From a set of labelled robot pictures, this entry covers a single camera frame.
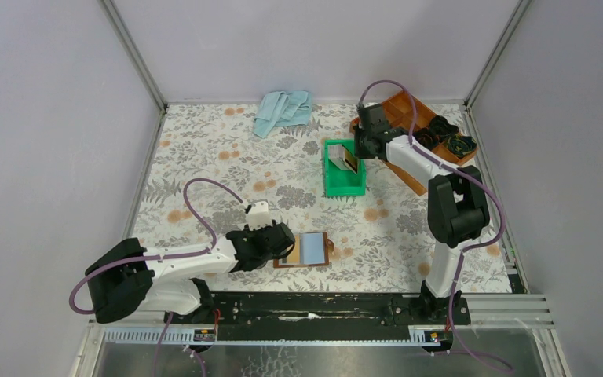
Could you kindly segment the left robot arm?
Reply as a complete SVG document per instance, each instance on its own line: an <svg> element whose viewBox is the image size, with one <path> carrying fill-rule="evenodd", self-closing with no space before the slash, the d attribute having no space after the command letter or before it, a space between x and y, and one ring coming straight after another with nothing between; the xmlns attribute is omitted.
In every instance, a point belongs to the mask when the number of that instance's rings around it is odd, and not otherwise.
<svg viewBox="0 0 603 377"><path fill-rule="evenodd" d="M79 285L90 293L93 307L87 314L100 324L137 311L176 313L201 323L214 306L203 275L259 269L287 257L295 244L292 231L276 221L259 229L245 226L228 232L212 247L146 248L129 238L90 265Z"/></svg>

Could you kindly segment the gold striped credit card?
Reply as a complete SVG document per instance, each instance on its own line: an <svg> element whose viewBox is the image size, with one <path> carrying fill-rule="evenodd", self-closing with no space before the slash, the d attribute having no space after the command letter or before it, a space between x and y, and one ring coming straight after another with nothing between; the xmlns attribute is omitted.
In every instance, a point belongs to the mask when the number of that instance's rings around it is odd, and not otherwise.
<svg viewBox="0 0 603 377"><path fill-rule="evenodd" d="M346 165L346 167L349 170L351 170L354 174L358 174L359 173L360 161L347 148L344 148L343 162Z"/></svg>

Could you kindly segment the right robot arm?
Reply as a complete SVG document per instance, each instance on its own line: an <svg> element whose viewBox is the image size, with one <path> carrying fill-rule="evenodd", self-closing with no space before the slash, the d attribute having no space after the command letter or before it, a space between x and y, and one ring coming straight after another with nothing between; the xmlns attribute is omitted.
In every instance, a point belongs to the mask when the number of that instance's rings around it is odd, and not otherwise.
<svg viewBox="0 0 603 377"><path fill-rule="evenodd" d="M378 158L417 181L427 180L427 223L436 244L418 311L423 320L437 324L455 301L465 247L479 239L490 222L481 173L474 166L461 168L442 160L412 134L392 127L380 104L358 104L357 114L353 126L357 158Z"/></svg>

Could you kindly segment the silver credit card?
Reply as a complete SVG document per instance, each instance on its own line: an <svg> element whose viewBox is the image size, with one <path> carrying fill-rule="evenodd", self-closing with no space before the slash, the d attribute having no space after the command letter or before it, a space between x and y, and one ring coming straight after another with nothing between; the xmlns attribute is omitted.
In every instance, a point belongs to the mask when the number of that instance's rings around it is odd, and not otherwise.
<svg viewBox="0 0 603 377"><path fill-rule="evenodd" d="M340 170L351 170L345 158L345 146L343 144L331 144L328 146L329 160Z"/></svg>

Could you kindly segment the brown leather card holder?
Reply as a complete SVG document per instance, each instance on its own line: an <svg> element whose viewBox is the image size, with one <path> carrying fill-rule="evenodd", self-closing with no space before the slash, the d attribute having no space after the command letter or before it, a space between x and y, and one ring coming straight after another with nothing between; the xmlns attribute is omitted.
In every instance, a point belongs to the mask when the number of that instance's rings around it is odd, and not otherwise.
<svg viewBox="0 0 603 377"><path fill-rule="evenodd" d="M307 232L295 236L295 244L300 244L301 263L288 265L285 258L273 262L275 269L317 267L330 264L329 255L334 250L334 243L325 232Z"/></svg>

